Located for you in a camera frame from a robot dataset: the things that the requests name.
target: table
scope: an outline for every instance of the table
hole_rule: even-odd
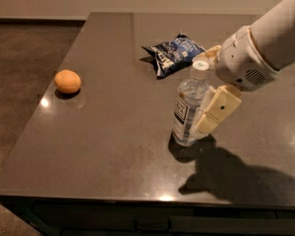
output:
[[[77,222],[79,212],[98,219],[90,207],[101,210],[99,214],[106,208],[120,214],[126,208],[131,218],[125,212],[123,216],[131,220],[138,215],[131,208],[152,205],[155,210],[148,214],[165,210],[166,217],[171,217],[171,232],[185,228],[175,227],[173,214],[186,219],[196,213],[204,217],[210,210],[219,214],[228,210],[226,216],[234,210],[249,214],[239,216],[245,222],[256,214],[272,218],[267,222],[275,226],[285,218],[295,222],[291,219],[295,218],[295,64],[274,83],[244,92],[239,110],[213,134],[182,148],[171,138],[171,128],[177,86],[189,70],[157,80],[151,64],[143,60],[147,54],[142,45],[173,39],[180,30],[209,48],[255,19],[245,15],[90,14],[59,68],[76,71],[82,89],[69,98],[59,94],[53,82],[49,85],[45,103],[37,106],[0,173],[0,203],[50,235],[106,229],[104,221],[98,227],[90,221]],[[210,82],[220,83],[214,73]],[[156,224],[153,229],[166,231],[166,219],[151,222]],[[134,229],[129,224],[107,226],[150,230],[145,222],[140,220],[138,225],[135,220],[137,224],[127,220]],[[248,221],[252,222],[248,232],[254,230],[256,221]],[[73,229],[64,230],[72,224]],[[197,227],[194,232],[212,231]]]

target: bottle label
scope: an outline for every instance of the bottle label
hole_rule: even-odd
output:
[[[184,101],[182,101],[180,97],[178,96],[176,99],[176,109],[174,112],[175,121],[174,121],[173,131],[175,135],[181,140],[184,139],[188,112],[189,112],[189,106]]]

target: water bottle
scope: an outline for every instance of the water bottle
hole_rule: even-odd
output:
[[[189,130],[193,124],[197,108],[200,108],[209,87],[207,82],[208,69],[208,62],[204,60],[195,61],[190,70],[190,78],[185,79],[178,86],[172,135],[176,143],[184,147],[189,147],[197,141]]]

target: robotic hand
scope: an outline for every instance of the robotic hand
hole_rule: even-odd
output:
[[[213,62],[228,86],[207,91],[190,130],[197,139],[211,133],[240,105],[242,90],[262,87],[295,62],[295,0],[281,1],[199,58]]]

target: black baseboard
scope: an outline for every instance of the black baseboard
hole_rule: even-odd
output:
[[[79,26],[82,27],[85,20],[45,20],[45,19],[4,19],[0,18],[0,25],[39,25],[39,26]]]

